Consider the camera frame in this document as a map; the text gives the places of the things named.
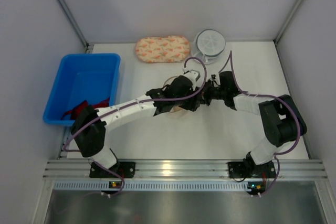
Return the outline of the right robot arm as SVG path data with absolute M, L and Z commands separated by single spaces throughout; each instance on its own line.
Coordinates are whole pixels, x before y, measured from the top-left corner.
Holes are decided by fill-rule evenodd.
M 212 100 L 223 100 L 233 110 L 260 116 L 265 137 L 246 155 L 244 161 L 250 166 L 264 165 L 275 155 L 289 153 L 307 132 L 306 123 L 291 96 L 247 93 L 240 89 L 231 71 L 219 74 L 219 84 L 212 76 L 204 84 L 201 99 L 201 104 L 206 105 Z

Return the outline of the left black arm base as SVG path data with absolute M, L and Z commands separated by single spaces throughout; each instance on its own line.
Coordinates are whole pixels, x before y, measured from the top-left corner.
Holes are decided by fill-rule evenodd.
M 90 178 L 116 178 L 111 172 L 118 174 L 122 178 L 133 178 L 135 174 L 135 162 L 118 162 L 116 165 L 109 168 L 101 168 L 96 162 L 91 163 Z

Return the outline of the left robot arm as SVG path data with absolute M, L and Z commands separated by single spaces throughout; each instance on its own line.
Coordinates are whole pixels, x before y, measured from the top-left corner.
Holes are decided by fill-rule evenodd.
M 91 105 L 82 108 L 71 127 L 79 153 L 106 169 L 116 166 L 116 155 L 105 145 L 106 133 L 129 122 L 169 113 L 173 107 L 182 106 L 200 92 L 196 81 L 197 78 L 189 72 L 129 102 L 104 108 Z

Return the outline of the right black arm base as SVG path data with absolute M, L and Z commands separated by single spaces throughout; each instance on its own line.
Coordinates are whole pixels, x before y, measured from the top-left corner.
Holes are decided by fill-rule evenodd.
M 247 178 L 275 178 L 276 171 L 273 162 L 254 165 L 249 161 L 235 161 L 228 163 L 229 177 L 234 180 Z

